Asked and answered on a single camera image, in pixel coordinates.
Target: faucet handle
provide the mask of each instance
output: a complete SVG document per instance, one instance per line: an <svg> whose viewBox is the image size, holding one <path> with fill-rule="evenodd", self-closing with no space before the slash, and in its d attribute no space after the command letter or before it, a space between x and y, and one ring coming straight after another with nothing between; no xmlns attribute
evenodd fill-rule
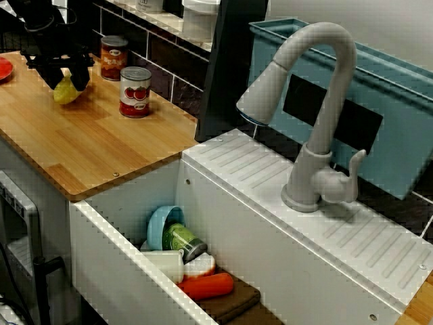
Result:
<svg viewBox="0 0 433 325"><path fill-rule="evenodd" d="M363 159L367 156L365 150L358 151L349 162L349 177L343 177L342 183L346 184L346 198L347 203L355 201L358 197L358 168Z"/></svg>

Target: orange carrot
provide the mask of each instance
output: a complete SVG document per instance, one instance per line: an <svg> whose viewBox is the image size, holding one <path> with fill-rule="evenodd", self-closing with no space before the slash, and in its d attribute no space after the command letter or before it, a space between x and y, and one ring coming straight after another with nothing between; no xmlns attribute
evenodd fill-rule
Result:
<svg viewBox="0 0 433 325"><path fill-rule="evenodd" d="M233 290L233 279L228 273L204 276L178 284L179 288L193 300L226 295Z"/></svg>

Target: white ribbed mat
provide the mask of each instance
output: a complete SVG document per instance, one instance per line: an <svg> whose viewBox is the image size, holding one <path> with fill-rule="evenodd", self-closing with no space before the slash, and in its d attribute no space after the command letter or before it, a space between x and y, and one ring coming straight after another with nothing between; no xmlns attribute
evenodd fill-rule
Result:
<svg viewBox="0 0 433 325"><path fill-rule="evenodd" d="M237 129L182 159L400 312L433 269L433 245L359 202L287 207L293 163Z"/></svg>

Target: red can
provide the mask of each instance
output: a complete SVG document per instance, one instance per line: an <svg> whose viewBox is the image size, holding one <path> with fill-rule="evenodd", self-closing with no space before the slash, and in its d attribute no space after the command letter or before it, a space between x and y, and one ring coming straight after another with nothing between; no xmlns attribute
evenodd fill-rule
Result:
<svg viewBox="0 0 433 325"><path fill-rule="evenodd" d="M149 70L129 66L120 71L120 113L131 118L149 115L150 79Z"/></svg>
<svg viewBox="0 0 433 325"><path fill-rule="evenodd" d="M111 81L120 80L120 71L127 66L128 41L119 36L101 39L101 77Z"/></svg>

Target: green can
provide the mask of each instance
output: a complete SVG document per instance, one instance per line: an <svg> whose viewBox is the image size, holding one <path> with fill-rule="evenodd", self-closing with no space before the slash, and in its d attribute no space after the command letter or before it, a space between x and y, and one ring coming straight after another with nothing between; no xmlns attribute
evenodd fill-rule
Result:
<svg viewBox="0 0 433 325"><path fill-rule="evenodd" d="M205 253L208 245L180 223L169 223L162 233L164 251L181 251L182 260L188 263Z"/></svg>

